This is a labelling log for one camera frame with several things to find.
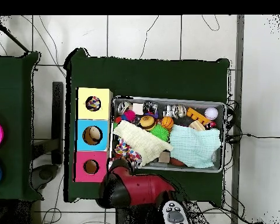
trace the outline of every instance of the table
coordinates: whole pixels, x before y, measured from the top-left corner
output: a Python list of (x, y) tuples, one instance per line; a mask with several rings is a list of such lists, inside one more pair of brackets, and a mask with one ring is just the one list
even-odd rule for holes
[[(183, 60), (158, 61), (89, 57), (85, 49), (75, 49), (65, 61), (65, 182), (64, 199), (96, 199), (99, 183), (72, 181), (76, 87), (106, 88), (114, 96), (139, 96), (167, 99), (227, 102), (228, 59), (214, 62)], [(222, 205), (222, 176), (196, 173), (145, 170), (163, 176), (178, 186), (178, 200), (213, 201)]]

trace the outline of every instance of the yellow box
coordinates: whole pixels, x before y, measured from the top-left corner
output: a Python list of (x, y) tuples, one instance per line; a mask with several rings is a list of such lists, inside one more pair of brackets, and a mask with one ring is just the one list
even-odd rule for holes
[(78, 119), (109, 120), (112, 98), (109, 89), (78, 88)]

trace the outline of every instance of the green table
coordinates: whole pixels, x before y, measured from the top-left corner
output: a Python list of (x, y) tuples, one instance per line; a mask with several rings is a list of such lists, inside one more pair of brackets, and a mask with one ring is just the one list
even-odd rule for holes
[[(229, 61), (158, 61), (88, 57), (84, 49), (75, 49), (65, 61), (66, 122), (65, 132), (65, 201), (75, 198), (96, 199), (98, 183), (72, 181), (74, 162), (74, 127), (76, 87), (110, 89), (114, 96), (139, 96), (183, 100), (203, 100), (226, 103)], [(180, 200), (222, 203), (220, 173), (195, 173), (145, 170), (160, 174), (180, 190)]]
[(39, 53), (0, 57), (0, 199), (34, 201), (41, 195), (29, 184), (32, 161), (32, 71)]

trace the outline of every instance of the gray bin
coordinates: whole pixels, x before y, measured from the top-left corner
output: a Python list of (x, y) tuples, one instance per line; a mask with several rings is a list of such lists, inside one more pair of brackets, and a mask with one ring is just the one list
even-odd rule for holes
[[(204, 172), (204, 173), (218, 173), (224, 167), (224, 157), (225, 157), (225, 135), (226, 135), (226, 120), (227, 120), (227, 108), (226, 104), (221, 102), (211, 102), (211, 101), (193, 101), (193, 100), (172, 100), (172, 99), (158, 99), (158, 98), (144, 98), (144, 97), (130, 97), (120, 98), (114, 97), (112, 100), (113, 108), (113, 116), (114, 119), (118, 117), (117, 109), (118, 105), (123, 101), (128, 101), (131, 103), (143, 103), (144, 101), (152, 101), (157, 103), (157, 110), (159, 113), (159, 117), (162, 116), (163, 111), (166, 110), (166, 105), (175, 105), (182, 104), (188, 109), (189, 107), (193, 108), (195, 111), (204, 115), (205, 109), (208, 107), (215, 107), (218, 110), (218, 117), (216, 118), (216, 128), (220, 131), (220, 140), (221, 146), (218, 148), (212, 157), (212, 161), (214, 166), (208, 167), (206, 169), (196, 169), (194, 167), (178, 167), (172, 165), (170, 163), (159, 163), (159, 162), (150, 162), (142, 167), (137, 167), (137, 169), (153, 169), (153, 170), (170, 170), (170, 171), (181, 171), (181, 172)], [(194, 120), (192, 118), (185, 116), (183, 118), (174, 119), (174, 124), (189, 126)], [(113, 135), (113, 125), (111, 124), (111, 137), (110, 137), (110, 157), (114, 148), (116, 147), (116, 139), (115, 135)]]

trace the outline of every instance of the white ball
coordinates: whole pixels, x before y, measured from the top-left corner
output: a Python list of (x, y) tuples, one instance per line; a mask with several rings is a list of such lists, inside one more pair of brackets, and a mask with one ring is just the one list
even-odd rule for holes
[(206, 118), (208, 118), (209, 120), (214, 120), (217, 118), (218, 116), (218, 110), (214, 107), (209, 107), (205, 110), (204, 115), (206, 116)]

